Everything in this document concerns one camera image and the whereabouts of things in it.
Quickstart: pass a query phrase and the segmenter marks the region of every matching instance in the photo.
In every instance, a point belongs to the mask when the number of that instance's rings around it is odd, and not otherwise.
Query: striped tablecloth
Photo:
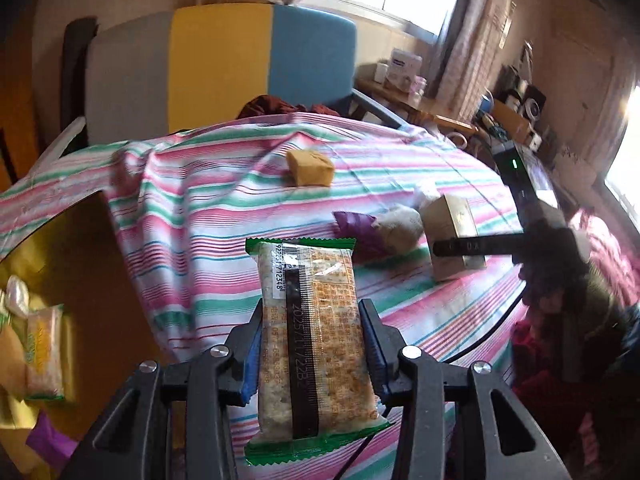
[[[331,188],[296,188],[285,153],[313,148],[335,164]],[[158,342],[178,359],[223,342],[250,318],[260,283],[244,253],[247,237],[333,237],[334,210],[377,214],[411,203],[423,179],[469,200],[480,234],[519,229],[500,178],[471,156],[414,128],[398,132],[296,113],[253,118],[145,142],[94,146],[63,157],[0,196],[0,256],[47,219],[103,190],[130,275]],[[358,296],[373,299],[387,324],[437,359],[484,335],[522,290],[510,258],[443,285],[431,277],[425,240],[406,257],[355,269]],[[523,316],[517,307],[510,319]],[[506,323],[466,356],[499,361]],[[257,431],[256,399],[233,410],[241,478],[329,479],[354,445],[304,462],[252,467],[243,447]],[[399,422],[400,413],[391,420]],[[361,455],[348,478],[389,478],[399,424]]]

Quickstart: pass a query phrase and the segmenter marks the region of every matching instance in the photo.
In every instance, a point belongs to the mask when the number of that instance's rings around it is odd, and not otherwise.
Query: green package edge
[[[270,244],[291,243],[308,247],[321,247],[326,249],[348,249],[353,251],[356,245],[355,238],[247,238],[244,250],[247,254],[255,254],[258,244],[266,242]],[[389,421],[382,422],[372,428],[352,431],[351,433],[329,433],[286,440],[284,442],[248,442],[244,446],[244,458],[250,465],[273,465],[285,462],[294,462],[320,456],[334,451],[361,438],[375,435],[391,426]]]

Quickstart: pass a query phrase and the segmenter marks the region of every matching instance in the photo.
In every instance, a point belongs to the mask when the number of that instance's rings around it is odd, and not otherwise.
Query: pink fabric
[[[623,249],[601,218],[580,209],[569,222],[574,229],[586,231],[591,243],[591,261],[623,306],[640,299],[640,260],[630,249]]]

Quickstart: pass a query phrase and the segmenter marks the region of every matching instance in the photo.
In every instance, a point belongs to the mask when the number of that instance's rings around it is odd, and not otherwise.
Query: silver screw
[[[491,365],[485,361],[476,361],[473,364],[474,372],[481,375],[491,373]]]
[[[229,348],[227,348],[224,345],[215,345],[211,347],[211,350],[209,350],[209,353],[213,357],[226,357],[229,355]]]
[[[151,374],[151,373],[156,371],[156,368],[158,368],[158,363],[156,363],[155,361],[151,361],[151,360],[142,361],[138,368],[140,368],[140,371],[143,374]]]
[[[422,350],[420,350],[417,346],[407,345],[402,348],[402,355],[407,359],[417,359],[422,355]]]

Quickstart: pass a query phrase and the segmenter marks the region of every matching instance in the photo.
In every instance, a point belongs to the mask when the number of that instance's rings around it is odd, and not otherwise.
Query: black cable
[[[522,293],[518,295],[518,297],[513,301],[513,303],[511,303],[511,306],[505,311],[504,314],[502,314],[500,319],[489,329],[489,331],[486,334],[484,334],[475,343],[472,343],[471,345],[466,347],[464,350],[461,350],[460,352],[458,352],[457,354],[453,355],[448,359],[444,359],[443,363],[450,365],[451,363],[457,361],[461,357],[464,357],[465,355],[467,355],[469,352],[472,352],[473,350],[478,348],[482,343],[484,343],[487,339],[489,339],[495,333],[495,331],[498,330],[500,326],[507,320],[507,318],[513,312],[513,309],[516,308],[517,304],[520,303],[521,299],[522,299]],[[391,408],[385,408],[385,411],[382,413],[382,416],[386,417],[389,415],[389,413],[391,413]],[[340,468],[340,471],[336,473],[336,475],[334,476],[334,480],[340,480],[340,478],[342,478],[342,476],[351,467],[351,464],[353,464],[356,461],[356,459],[365,450],[365,448],[369,445],[369,443],[374,439],[375,436],[376,436],[375,434],[369,435],[367,438],[365,438],[362,441],[362,444],[360,444],[360,447],[353,452],[353,454],[349,457],[347,462],[345,462],[344,465]]]

